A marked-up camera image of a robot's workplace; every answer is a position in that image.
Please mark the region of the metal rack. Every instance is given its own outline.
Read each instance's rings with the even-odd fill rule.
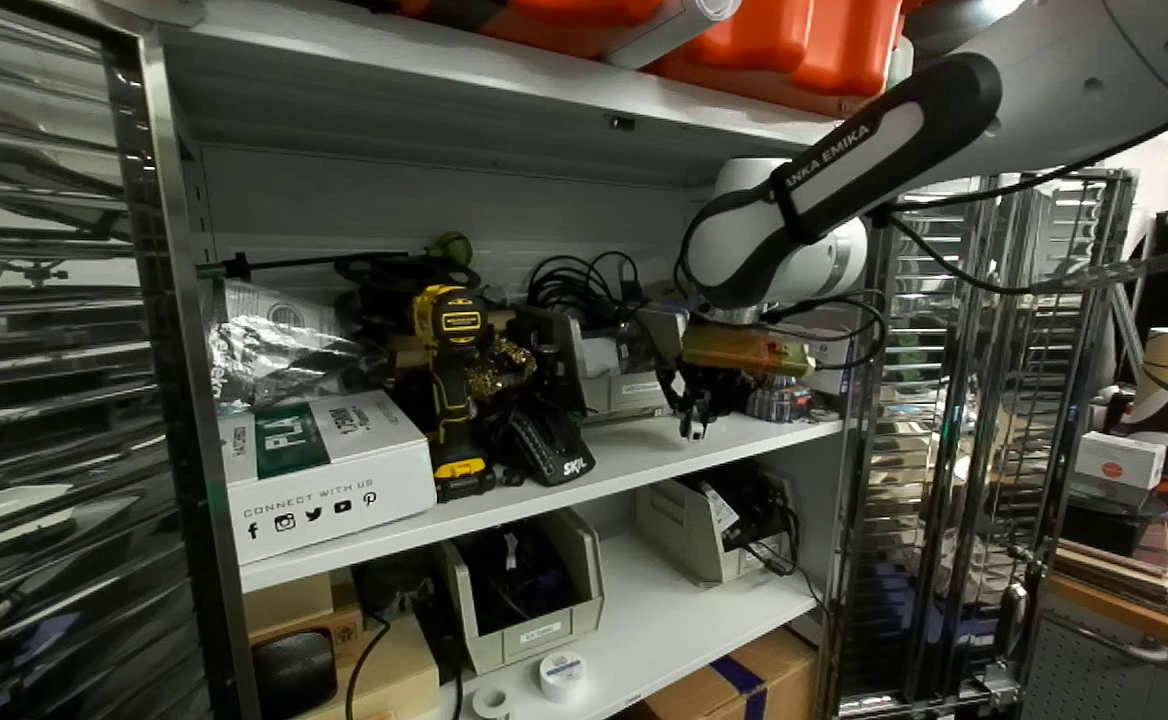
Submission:
[[[1115,261],[1128,210],[1128,175],[1087,172],[907,226],[974,278],[1040,284]],[[860,390],[868,427],[850,445],[829,706],[841,717],[1015,706],[1071,449],[1105,372],[1109,287],[993,298],[893,227],[877,242],[886,343]],[[1000,630],[1009,593],[1024,593],[1024,621]]]
[[[172,384],[138,52],[0,11],[0,717],[208,717],[234,691],[233,666],[202,671],[202,646],[239,647],[208,495],[172,480],[194,436],[172,390],[194,384]]]

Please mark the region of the product box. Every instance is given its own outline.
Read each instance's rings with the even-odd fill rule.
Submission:
[[[435,505],[426,442],[385,393],[220,416],[220,453],[239,566]]]
[[[361,651],[363,636],[363,614],[349,572],[252,593],[244,598],[244,615],[252,647],[279,636],[323,634],[340,666]]]
[[[1139,436],[1087,431],[1080,436],[1076,449],[1071,474],[1080,484],[1071,484],[1071,491],[1076,495],[1099,491],[1112,502],[1145,505],[1165,477],[1165,460],[1168,460],[1165,445],[1148,445]]]
[[[553,542],[580,600],[558,609],[558,614],[545,614],[545,615],[495,630],[495,634],[478,630],[476,598],[472,598],[472,567],[462,566],[458,549],[438,544],[445,586],[446,586],[451,606],[458,614],[462,647],[466,647],[466,659],[476,671],[495,671],[495,668],[521,666],[526,656],[545,656],[553,647],[564,647],[564,646],[596,634],[596,624],[601,624],[602,590],[601,590],[596,534],[577,511],[553,511],[553,518],[537,518],[526,525],[537,525]]]
[[[816,720],[821,656],[790,634],[770,634],[741,651],[668,686],[622,720]]]
[[[326,706],[305,713],[305,720],[344,720],[353,666],[375,634],[379,630],[372,621],[372,630],[363,630],[356,651],[340,656],[340,691]],[[356,676],[353,717],[361,717],[361,720],[435,720],[435,708],[438,708],[438,671],[435,671],[435,659],[426,651],[422,630],[416,615],[397,615],[389,636],[375,646],[375,651],[367,656],[367,666]]]

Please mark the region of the wire rack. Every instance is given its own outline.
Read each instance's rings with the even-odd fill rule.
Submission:
[[[1087,172],[1037,194],[913,213],[943,261],[1040,284],[1112,261],[1132,182]],[[877,287],[884,367],[863,384],[836,676],[848,695],[931,706],[980,671],[1024,676],[1026,624],[1000,630],[1013,586],[1031,590],[1052,549],[1080,409],[1105,367],[1105,287],[993,298],[955,284],[900,232]]]
[[[0,717],[208,717],[110,127],[103,52],[0,11]]]

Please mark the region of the yellow power drill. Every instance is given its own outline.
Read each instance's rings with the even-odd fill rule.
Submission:
[[[445,495],[454,495],[487,474],[485,453],[472,445],[476,402],[466,390],[472,367],[485,365],[478,337],[487,327],[487,313],[458,284],[426,284],[413,302],[413,327],[432,372],[432,477]]]

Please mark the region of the printed label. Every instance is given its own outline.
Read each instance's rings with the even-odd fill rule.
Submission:
[[[258,480],[331,466],[326,445],[306,406],[258,409],[256,411],[256,467]]]
[[[521,634],[516,646],[521,646],[521,647],[526,647],[526,646],[545,646],[545,641],[553,641],[553,636],[558,636],[558,634],[564,634],[564,624],[553,621],[553,624],[541,624],[541,630]]]

